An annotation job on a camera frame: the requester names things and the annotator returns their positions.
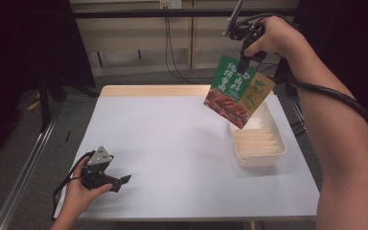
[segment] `person's left hand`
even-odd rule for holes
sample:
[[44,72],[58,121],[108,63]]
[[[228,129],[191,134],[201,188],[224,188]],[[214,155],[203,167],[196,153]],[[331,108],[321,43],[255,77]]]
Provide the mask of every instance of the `person's left hand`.
[[[78,164],[73,172],[73,178],[81,176],[82,166],[88,160],[88,156],[81,160],[81,162]],[[112,186],[112,184],[105,184],[97,189],[90,191],[81,184],[81,180],[79,178],[72,179],[67,185],[64,203],[62,205],[59,216],[61,215],[61,213],[67,213],[67,216],[69,218],[77,218],[81,213],[88,209],[89,205],[91,205],[92,201],[96,197],[105,194],[106,192],[111,190]]]

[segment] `seasoning packet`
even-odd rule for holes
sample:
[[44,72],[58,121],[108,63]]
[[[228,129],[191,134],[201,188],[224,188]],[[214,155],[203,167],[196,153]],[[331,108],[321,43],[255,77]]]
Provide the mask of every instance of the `seasoning packet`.
[[252,67],[237,73],[238,64],[233,57],[221,57],[204,104],[242,129],[275,83]]

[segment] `black horizontal bar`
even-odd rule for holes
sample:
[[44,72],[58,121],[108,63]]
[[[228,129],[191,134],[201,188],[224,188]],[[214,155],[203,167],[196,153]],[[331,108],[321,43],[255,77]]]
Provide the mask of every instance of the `black horizontal bar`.
[[[103,11],[86,10],[73,12],[60,11],[28,11],[22,12],[22,15],[38,16],[66,16],[75,18],[132,18],[132,17],[230,17],[233,10],[131,10],[131,11]],[[296,9],[257,9],[243,10],[240,16],[253,16],[260,13],[273,12],[283,16],[295,16],[298,13]]]

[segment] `human hand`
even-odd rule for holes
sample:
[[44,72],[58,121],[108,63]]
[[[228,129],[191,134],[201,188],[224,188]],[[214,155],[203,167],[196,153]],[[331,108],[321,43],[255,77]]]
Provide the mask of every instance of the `human hand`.
[[292,28],[284,19],[271,16],[261,21],[264,24],[264,34],[250,45],[245,51],[246,56],[253,56],[259,51],[268,53],[279,53],[287,58],[289,52],[295,49],[305,38]]
[[[73,178],[81,176],[82,166],[89,160],[85,157],[78,164],[73,172]],[[95,190],[88,190],[81,184],[81,179],[72,179],[68,185],[65,193],[64,203],[62,205],[61,214],[66,213],[67,217],[78,217],[81,213],[88,209],[92,201],[112,189],[112,184],[105,184]]]

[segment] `white tabletop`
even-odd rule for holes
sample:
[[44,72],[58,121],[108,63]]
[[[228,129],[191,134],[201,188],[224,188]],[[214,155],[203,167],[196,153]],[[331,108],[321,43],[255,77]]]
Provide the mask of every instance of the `white tabletop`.
[[277,97],[265,101],[287,152],[274,166],[253,169],[237,164],[228,122],[204,98],[99,97],[75,162],[104,146],[115,156],[105,173],[132,177],[80,218],[314,219],[319,192]]

